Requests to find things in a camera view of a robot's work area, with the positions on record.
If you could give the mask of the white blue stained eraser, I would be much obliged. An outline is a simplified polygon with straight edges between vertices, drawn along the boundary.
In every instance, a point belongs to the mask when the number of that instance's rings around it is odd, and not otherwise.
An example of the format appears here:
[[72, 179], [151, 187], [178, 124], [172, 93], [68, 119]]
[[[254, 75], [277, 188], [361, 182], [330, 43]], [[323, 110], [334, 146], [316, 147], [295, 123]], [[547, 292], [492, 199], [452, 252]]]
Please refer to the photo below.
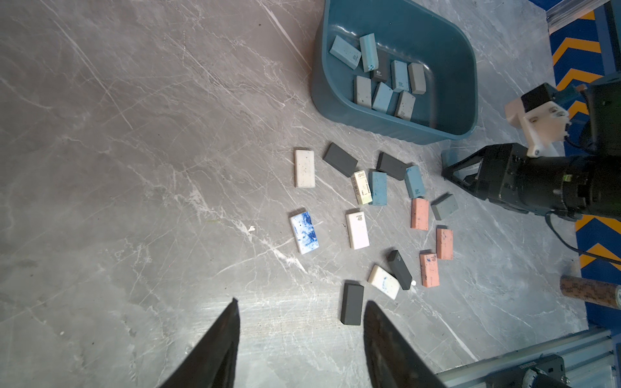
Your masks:
[[303, 212], [289, 218], [299, 253], [305, 255], [320, 247], [310, 213]]

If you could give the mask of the teal eraser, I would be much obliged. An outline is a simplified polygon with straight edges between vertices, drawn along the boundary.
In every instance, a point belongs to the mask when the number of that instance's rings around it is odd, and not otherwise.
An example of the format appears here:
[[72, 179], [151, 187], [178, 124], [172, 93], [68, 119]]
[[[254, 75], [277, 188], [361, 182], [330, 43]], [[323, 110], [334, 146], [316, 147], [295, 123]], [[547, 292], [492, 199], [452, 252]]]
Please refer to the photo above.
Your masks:
[[378, 69], [379, 59], [375, 34], [371, 33], [360, 37], [359, 44], [362, 52], [363, 71], [367, 73]]

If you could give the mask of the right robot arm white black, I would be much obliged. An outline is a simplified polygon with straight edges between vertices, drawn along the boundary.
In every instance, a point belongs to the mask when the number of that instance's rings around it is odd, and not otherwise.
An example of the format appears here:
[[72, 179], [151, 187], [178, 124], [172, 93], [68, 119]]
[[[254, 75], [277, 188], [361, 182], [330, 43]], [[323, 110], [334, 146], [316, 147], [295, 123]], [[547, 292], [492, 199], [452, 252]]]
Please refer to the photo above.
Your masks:
[[[568, 142], [571, 124], [564, 104], [583, 97], [590, 140], [583, 152], [559, 156], [554, 143]], [[522, 130], [526, 145], [487, 145], [443, 168], [442, 176], [480, 200], [516, 213], [567, 220], [584, 215], [620, 217], [620, 75], [556, 90], [544, 83], [505, 106], [506, 120]]]

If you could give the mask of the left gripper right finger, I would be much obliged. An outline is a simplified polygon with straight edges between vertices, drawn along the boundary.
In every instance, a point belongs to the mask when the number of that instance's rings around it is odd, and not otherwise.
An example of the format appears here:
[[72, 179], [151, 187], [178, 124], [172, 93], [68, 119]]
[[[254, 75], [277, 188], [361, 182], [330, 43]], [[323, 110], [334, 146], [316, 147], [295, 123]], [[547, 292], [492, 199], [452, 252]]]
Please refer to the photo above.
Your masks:
[[364, 345], [373, 387], [443, 387], [380, 306], [369, 301], [364, 314]]

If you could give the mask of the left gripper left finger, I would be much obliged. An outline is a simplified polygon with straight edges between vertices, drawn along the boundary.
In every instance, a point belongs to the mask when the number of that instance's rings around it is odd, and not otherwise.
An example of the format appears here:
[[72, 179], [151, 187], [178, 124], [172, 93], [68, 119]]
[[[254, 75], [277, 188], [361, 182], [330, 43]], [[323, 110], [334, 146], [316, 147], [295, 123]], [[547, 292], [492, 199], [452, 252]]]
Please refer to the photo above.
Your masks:
[[239, 304], [233, 298], [161, 387], [233, 387], [239, 339]]

